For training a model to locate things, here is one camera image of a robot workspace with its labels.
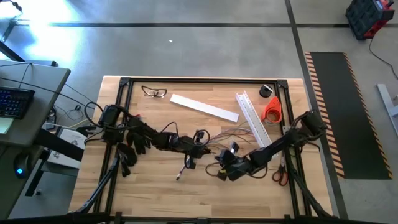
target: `orange-handled scissors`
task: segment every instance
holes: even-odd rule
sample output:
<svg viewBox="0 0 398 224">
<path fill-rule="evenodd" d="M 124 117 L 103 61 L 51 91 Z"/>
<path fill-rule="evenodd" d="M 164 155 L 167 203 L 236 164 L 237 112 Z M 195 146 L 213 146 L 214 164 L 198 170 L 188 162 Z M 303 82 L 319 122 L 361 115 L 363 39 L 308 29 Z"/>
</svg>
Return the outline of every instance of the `orange-handled scissors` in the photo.
<svg viewBox="0 0 398 224">
<path fill-rule="evenodd" d="M 285 166 L 285 157 L 282 153 L 280 159 L 280 165 L 278 170 L 272 175 L 272 180 L 275 182 L 279 182 L 279 185 L 285 186 L 287 184 L 288 176 Z"/>
</svg>

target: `wooden table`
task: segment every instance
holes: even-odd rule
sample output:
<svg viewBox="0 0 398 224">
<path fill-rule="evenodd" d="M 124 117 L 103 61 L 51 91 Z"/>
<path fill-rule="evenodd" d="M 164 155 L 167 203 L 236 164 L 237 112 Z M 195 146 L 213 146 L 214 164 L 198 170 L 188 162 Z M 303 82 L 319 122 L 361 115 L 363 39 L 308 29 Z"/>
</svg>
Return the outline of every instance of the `wooden table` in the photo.
<svg viewBox="0 0 398 224">
<path fill-rule="evenodd" d="M 104 77 L 97 103 L 104 107 L 116 99 L 120 77 Z M 301 79 L 288 79 L 290 99 L 294 116 L 308 110 L 307 96 Z M 151 88 L 166 88 L 164 98 L 146 96 L 141 85 Z M 214 83 L 141 83 L 135 82 L 130 105 L 131 114 L 139 114 L 149 126 L 161 130 L 171 121 L 178 124 L 180 135 L 193 136 L 197 129 L 206 129 L 211 135 L 236 127 L 246 121 L 236 102 L 235 94 L 246 91 L 258 114 L 271 98 L 259 95 L 261 85 L 255 84 L 214 84 Z M 178 94 L 239 113 L 237 123 L 223 120 L 205 113 L 170 103 L 172 94 Z M 100 111 L 96 110 L 94 121 Z M 280 127 L 265 125 L 272 141 L 281 136 Z M 175 131 L 170 125 L 168 131 Z M 238 154 L 243 155 L 258 147 L 256 140 L 245 136 L 251 144 L 231 137 L 240 146 Z M 211 148 L 215 153 L 219 149 Z M 105 151 L 105 143 L 90 142 L 85 149 L 76 181 L 70 210 L 83 205 L 96 188 Z M 205 166 L 214 162 L 214 155 L 205 155 L 197 160 L 195 170 L 185 170 L 181 179 L 176 175 L 183 165 L 183 154 L 159 151 L 152 147 L 147 154 L 139 155 L 138 162 L 131 167 L 131 175 L 123 178 L 119 169 L 111 214 L 122 212 L 123 216 L 134 217 L 211 217 L 211 218 L 283 218 L 293 214 L 289 185 L 281 187 L 272 181 L 271 175 L 278 168 L 280 159 L 269 163 L 269 171 L 263 179 L 242 177 L 235 182 L 223 182 L 205 173 Z M 330 214 L 331 205 L 326 188 L 325 176 L 318 149 L 305 146 L 302 153 L 303 166 L 308 188 L 323 208 Z M 219 167 L 210 169 L 216 173 Z M 303 213 L 302 194 L 296 185 L 300 212 Z M 104 211 L 108 189 L 104 190 L 101 211 Z"/>
</svg>

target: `keyboard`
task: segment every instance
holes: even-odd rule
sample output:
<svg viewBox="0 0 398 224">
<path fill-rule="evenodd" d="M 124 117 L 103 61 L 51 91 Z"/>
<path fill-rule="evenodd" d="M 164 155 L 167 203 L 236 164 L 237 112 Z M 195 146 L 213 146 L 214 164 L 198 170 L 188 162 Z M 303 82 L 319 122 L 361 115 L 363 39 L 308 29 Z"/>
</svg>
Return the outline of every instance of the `keyboard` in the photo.
<svg viewBox="0 0 398 224">
<path fill-rule="evenodd" d="M 34 90 L 0 86 L 0 117 L 23 119 L 34 94 Z"/>
</svg>

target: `gray floor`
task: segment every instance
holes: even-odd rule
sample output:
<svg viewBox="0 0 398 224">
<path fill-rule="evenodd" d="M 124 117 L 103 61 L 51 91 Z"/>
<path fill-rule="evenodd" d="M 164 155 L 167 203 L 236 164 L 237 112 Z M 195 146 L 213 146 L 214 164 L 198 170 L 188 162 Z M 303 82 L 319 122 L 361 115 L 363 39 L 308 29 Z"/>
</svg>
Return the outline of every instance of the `gray floor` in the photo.
<svg viewBox="0 0 398 224">
<path fill-rule="evenodd" d="M 350 1 L 290 1 L 297 23 L 347 23 L 344 13 Z M 19 3 L 25 6 L 21 19 L 34 18 L 38 22 L 31 27 L 15 27 L 6 44 L 24 58 L 56 60 L 60 67 L 70 68 L 68 84 L 92 100 L 98 96 L 103 75 L 303 77 L 291 28 L 87 28 L 47 27 L 43 24 L 43 21 L 289 23 L 284 1 L 36 0 Z M 398 22 L 398 16 L 391 22 Z M 300 28 L 298 33 L 304 51 L 348 54 L 392 172 L 397 176 L 398 137 L 375 84 L 385 83 L 393 96 L 398 94 L 398 80 L 386 65 L 369 53 L 369 41 L 358 42 L 349 29 Z M 393 65 L 398 64 L 397 35 L 398 28 L 384 28 L 373 42 L 375 53 Z M 63 92 L 85 102 L 67 87 Z M 75 107 L 74 103 L 61 97 L 57 105 L 65 110 Z M 63 118 L 60 123 L 69 126 L 76 121 Z M 11 218 L 67 212 L 74 182 L 72 177 L 45 174 L 39 187 L 44 194 L 34 198 L 21 197 Z M 340 186 L 350 219 L 396 222 L 396 178 L 341 180 Z"/>
</svg>

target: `computer mouse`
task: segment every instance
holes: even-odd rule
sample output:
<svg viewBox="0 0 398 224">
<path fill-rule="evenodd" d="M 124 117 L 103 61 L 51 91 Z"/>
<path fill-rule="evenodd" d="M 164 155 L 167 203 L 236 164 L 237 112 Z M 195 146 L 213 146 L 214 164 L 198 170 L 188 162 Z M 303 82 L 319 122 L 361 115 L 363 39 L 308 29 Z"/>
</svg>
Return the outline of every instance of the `computer mouse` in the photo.
<svg viewBox="0 0 398 224">
<path fill-rule="evenodd" d="M 32 159 L 29 152 L 21 152 L 14 159 L 14 172 L 20 178 L 27 178 L 32 172 Z"/>
</svg>

